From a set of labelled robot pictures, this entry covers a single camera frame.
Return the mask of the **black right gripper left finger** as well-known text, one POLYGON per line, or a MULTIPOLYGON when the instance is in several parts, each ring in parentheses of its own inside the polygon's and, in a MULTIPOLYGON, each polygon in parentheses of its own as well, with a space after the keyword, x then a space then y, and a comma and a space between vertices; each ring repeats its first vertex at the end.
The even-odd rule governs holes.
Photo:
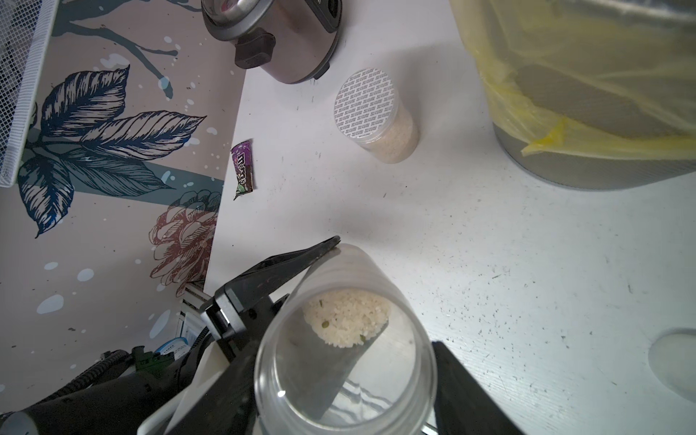
POLYGON ((213 343, 165 432, 167 434, 252 434, 257 422, 254 371, 259 342, 252 341, 232 360, 213 343))

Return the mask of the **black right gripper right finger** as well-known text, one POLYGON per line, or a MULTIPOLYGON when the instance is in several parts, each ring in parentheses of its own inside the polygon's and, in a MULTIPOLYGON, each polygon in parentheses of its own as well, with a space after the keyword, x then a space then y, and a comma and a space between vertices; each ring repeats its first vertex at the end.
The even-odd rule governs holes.
POLYGON ((439 434, 522 434, 443 342, 433 342, 432 348, 438 372, 434 412, 439 434))

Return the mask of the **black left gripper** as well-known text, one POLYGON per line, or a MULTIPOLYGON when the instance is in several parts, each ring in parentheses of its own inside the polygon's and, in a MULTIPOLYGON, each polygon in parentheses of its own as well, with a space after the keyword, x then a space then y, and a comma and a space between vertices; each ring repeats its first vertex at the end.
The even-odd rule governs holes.
POLYGON ((270 295, 325 257, 341 242, 331 237, 310 248, 268 257, 219 288, 199 314, 223 355, 232 362, 250 342, 259 342, 288 295, 270 295))

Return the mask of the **small clear jar with rice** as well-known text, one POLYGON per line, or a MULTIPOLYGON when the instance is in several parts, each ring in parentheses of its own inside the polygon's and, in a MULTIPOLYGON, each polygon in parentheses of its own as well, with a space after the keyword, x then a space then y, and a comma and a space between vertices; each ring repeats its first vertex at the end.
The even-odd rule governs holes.
POLYGON ((283 304, 255 377, 265 434, 418 434, 437 390, 431 340, 407 298, 345 243, 283 304))

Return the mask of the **clear plastic jar lid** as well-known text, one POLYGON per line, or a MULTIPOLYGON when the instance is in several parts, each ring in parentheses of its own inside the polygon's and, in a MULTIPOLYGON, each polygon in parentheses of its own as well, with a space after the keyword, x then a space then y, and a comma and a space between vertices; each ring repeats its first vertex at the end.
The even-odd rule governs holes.
POLYGON ((695 402, 694 330, 675 330, 659 337, 649 349, 648 362, 661 384, 695 402))

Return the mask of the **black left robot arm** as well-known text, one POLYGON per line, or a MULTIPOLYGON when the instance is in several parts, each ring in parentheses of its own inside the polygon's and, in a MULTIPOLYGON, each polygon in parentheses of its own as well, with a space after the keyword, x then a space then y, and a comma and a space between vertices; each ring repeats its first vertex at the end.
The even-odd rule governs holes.
POLYGON ((206 326, 181 359, 159 373, 115 369, 117 351, 40 402, 1 420, 4 434, 250 434, 257 418, 254 373, 260 342, 284 302, 270 295, 325 259, 338 236, 269 257, 216 291, 199 310, 206 326))

